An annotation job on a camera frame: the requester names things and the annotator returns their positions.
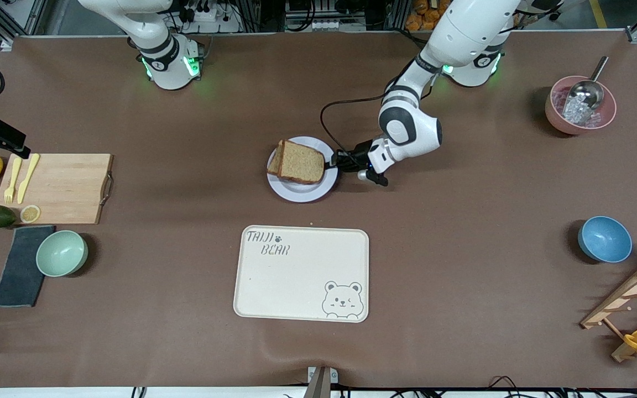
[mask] mug handle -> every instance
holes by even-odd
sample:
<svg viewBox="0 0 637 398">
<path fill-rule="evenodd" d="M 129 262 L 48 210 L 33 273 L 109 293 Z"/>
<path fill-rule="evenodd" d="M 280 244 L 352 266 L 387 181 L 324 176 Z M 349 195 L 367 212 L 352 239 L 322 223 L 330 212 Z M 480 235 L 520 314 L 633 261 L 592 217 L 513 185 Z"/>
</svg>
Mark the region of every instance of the mug handle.
<svg viewBox="0 0 637 398">
<path fill-rule="evenodd" d="M 624 342 L 626 342 L 627 345 L 630 345 L 630 347 L 637 351 L 637 342 L 635 342 L 635 337 L 627 334 L 626 336 L 624 336 Z"/>
</svg>

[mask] dark blue cloth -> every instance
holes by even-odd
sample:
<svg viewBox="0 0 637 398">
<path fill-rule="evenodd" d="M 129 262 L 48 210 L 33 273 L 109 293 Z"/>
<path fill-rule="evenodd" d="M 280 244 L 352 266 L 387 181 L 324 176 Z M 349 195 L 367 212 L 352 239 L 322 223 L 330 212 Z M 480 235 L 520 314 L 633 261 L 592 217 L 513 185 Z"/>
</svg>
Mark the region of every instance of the dark blue cloth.
<svg viewBox="0 0 637 398">
<path fill-rule="evenodd" d="M 21 227 L 13 231 L 11 250 L 0 277 L 0 307 L 33 307 L 43 284 L 36 252 L 54 225 Z"/>
</svg>

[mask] table surface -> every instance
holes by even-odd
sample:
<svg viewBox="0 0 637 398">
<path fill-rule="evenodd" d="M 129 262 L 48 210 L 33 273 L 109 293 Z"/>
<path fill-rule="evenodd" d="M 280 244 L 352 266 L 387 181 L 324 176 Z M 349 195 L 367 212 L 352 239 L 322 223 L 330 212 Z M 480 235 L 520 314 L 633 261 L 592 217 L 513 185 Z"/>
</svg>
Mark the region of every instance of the table surface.
<svg viewBox="0 0 637 398">
<path fill-rule="evenodd" d="M 297 205 L 268 186 L 273 146 L 326 139 L 321 107 L 379 94 L 417 53 L 403 36 L 219 37 L 202 81 L 179 91 L 149 83 L 123 38 L 16 40 L 0 55 L 0 118 L 37 152 L 114 154 L 116 185 L 101 223 L 73 228 L 91 246 L 81 275 L 46 278 L 33 308 L 0 308 L 0 387 L 286 385 L 317 364 L 363 387 L 483 387 L 494 375 L 637 387 L 637 360 L 609 357 L 620 341 L 577 325 L 637 269 L 637 45 L 621 31 L 516 32 L 505 50 L 480 88 L 436 83 L 422 108 L 441 118 L 444 145 L 392 167 L 389 188 L 347 175 Z M 564 137 L 544 118 L 548 87 L 604 54 L 618 116 Z M 334 107 L 326 123 L 352 145 L 378 133 L 378 110 Z M 598 214 L 634 237 L 622 264 L 576 249 Z M 235 315 L 250 224 L 367 232 L 365 322 Z M 0 230 L 0 273 L 10 242 Z M 611 315 L 623 329 L 637 327 L 631 305 Z"/>
</svg>

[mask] bear drawing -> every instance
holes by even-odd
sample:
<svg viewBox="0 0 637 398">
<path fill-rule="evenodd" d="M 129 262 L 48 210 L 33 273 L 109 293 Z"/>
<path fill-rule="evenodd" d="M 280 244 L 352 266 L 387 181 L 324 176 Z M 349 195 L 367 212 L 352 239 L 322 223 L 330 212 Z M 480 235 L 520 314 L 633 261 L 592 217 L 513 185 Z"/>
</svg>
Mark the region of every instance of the bear drawing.
<svg viewBox="0 0 637 398">
<path fill-rule="evenodd" d="M 323 311 L 328 318 L 345 318 L 357 320 L 363 310 L 361 300 L 362 287 L 353 282 L 349 286 L 342 286 L 336 282 L 326 283 L 326 298 L 323 300 Z"/>
</svg>

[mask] white tray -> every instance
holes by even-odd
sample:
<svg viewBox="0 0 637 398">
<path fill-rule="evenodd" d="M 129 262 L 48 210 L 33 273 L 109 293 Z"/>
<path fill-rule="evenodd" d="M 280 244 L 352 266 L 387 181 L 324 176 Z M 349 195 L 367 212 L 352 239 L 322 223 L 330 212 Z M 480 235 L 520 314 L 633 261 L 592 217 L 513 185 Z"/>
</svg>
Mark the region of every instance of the white tray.
<svg viewBox="0 0 637 398">
<path fill-rule="evenodd" d="M 235 283 L 241 317 L 362 322 L 368 314 L 369 239 L 359 229 L 250 225 Z"/>
</svg>

